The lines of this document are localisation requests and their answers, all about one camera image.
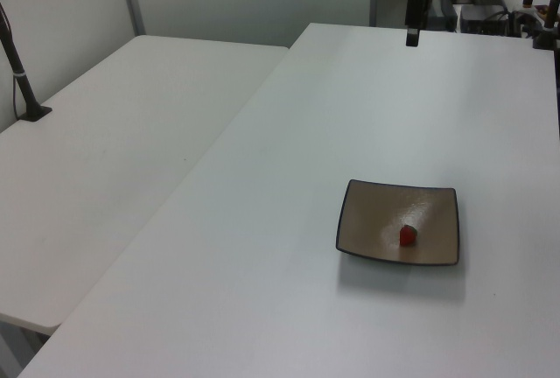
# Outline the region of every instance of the square plate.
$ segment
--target square plate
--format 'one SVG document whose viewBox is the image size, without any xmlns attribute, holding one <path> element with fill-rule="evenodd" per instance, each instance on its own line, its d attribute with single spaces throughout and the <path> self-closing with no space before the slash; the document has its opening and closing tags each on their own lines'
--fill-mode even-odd
<svg viewBox="0 0 560 378">
<path fill-rule="evenodd" d="M 404 225 L 418 231 L 402 247 Z M 339 251 L 390 263 L 451 266 L 459 262 L 459 214 L 452 188 L 350 180 L 336 235 Z"/>
</svg>

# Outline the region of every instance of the tabletop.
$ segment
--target tabletop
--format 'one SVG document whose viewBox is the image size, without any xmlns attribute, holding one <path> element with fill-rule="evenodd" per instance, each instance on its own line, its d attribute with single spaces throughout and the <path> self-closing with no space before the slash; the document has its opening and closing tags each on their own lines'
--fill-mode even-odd
<svg viewBox="0 0 560 378">
<path fill-rule="evenodd" d="M 138 37 L 0 135 L 0 320 L 50 334 L 285 55 Z"/>
<path fill-rule="evenodd" d="M 310 25 L 22 378 L 554 376 L 552 53 L 405 36 Z M 337 251 L 350 179 L 455 188 L 459 264 Z"/>
</svg>

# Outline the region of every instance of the cable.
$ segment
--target cable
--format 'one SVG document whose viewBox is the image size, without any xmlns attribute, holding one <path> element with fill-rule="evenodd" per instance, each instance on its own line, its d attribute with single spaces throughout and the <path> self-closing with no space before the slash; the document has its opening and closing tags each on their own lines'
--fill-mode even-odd
<svg viewBox="0 0 560 378">
<path fill-rule="evenodd" d="M 18 110 L 16 109 L 16 76 L 12 76 L 13 78 L 13 94 L 12 94 L 12 104 L 14 106 L 14 116 L 16 117 L 16 120 L 19 120 L 18 117 Z"/>
<path fill-rule="evenodd" d="M 504 16 L 506 16 L 506 15 L 508 15 L 508 14 L 509 14 L 509 13 L 508 13 L 507 10 L 500 10 L 500 11 L 498 11 L 498 12 L 496 12 L 496 13 L 493 13 L 492 15 L 490 15 L 489 17 L 487 17 L 486 19 L 484 19 L 482 22 L 487 22 L 487 21 L 489 21 L 489 20 L 492 19 L 492 18 L 498 17 L 499 15 L 501 15 L 501 18 L 504 18 Z"/>
</svg>

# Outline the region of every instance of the black pole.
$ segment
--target black pole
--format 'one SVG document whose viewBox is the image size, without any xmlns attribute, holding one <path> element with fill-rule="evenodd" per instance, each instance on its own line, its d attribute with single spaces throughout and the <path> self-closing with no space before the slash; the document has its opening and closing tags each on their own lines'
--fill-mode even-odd
<svg viewBox="0 0 560 378">
<path fill-rule="evenodd" d="M 544 21 L 542 32 L 533 40 L 533 48 L 541 50 L 554 50 L 554 42 L 558 31 L 555 31 L 554 24 L 557 21 L 558 5 L 560 0 L 550 0 L 549 10 Z"/>
<path fill-rule="evenodd" d="M 0 13 L 0 40 L 2 41 L 3 49 L 6 52 L 8 60 L 10 61 L 11 70 L 16 77 L 17 84 L 19 85 L 19 89 L 24 96 L 25 104 L 27 107 L 27 111 L 25 112 L 25 114 L 21 115 L 19 118 L 28 122 L 36 122 L 37 120 L 50 113 L 52 109 L 48 107 L 41 107 L 35 99 L 35 94 L 33 93 L 32 86 L 27 79 L 27 74 L 25 73 L 24 66 L 19 59 L 18 50 L 16 50 L 16 46 L 11 35 L 11 28 L 8 25 L 8 19 L 1 4 Z"/>
</svg>

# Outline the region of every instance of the black cable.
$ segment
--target black cable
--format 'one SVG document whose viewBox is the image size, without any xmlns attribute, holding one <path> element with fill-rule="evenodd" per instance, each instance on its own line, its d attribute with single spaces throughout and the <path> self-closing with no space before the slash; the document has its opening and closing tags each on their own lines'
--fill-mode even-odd
<svg viewBox="0 0 560 378">
<path fill-rule="evenodd" d="M 16 76 L 12 76 L 13 78 L 13 94 L 12 94 L 12 104 L 14 106 L 14 116 L 16 117 L 16 120 L 19 120 L 18 117 L 18 110 L 16 109 Z"/>
<path fill-rule="evenodd" d="M 507 10 L 500 10 L 499 12 L 493 13 L 492 15 L 490 15 L 489 17 L 487 17 L 486 19 L 484 19 L 482 22 L 489 21 L 490 19 L 496 18 L 496 17 L 498 17 L 499 15 L 501 15 L 501 18 L 504 18 L 504 16 L 507 15 L 507 14 L 508 14 L 508 11 L 507 11 Z"/>
</svg>

